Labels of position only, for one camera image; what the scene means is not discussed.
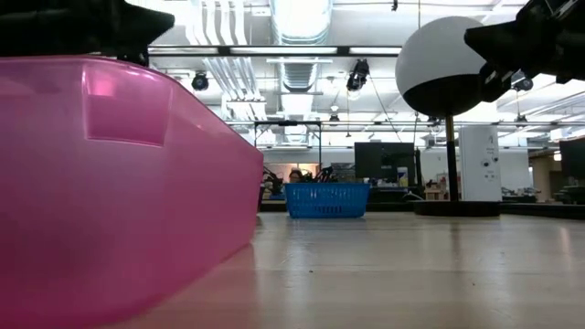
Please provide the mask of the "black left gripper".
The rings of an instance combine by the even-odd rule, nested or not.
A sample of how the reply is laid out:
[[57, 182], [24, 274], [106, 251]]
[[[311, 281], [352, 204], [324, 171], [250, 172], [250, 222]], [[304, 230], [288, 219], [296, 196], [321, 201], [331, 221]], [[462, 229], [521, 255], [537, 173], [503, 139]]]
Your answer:
[[60, 1], [40, 14], [44, 48], [49, 54], [81, 54], [111, 41], [125, 49], [117, 59], [149, 66], [147, 47], [175, 25], [175, 16], [125, 0]]

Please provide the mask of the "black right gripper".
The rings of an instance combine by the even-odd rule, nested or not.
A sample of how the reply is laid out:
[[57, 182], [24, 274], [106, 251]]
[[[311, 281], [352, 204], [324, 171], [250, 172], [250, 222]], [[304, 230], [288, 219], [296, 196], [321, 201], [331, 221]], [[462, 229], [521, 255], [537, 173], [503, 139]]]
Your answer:
[[584, 0], [530, 0], [518, 22], [468, 28], [463, 38], [485, 60], [482, 101], [499, 99], [511, 87], [511, 72], [519, 70], [530, 78], [552, 75], [557, 83], [584, 79]]

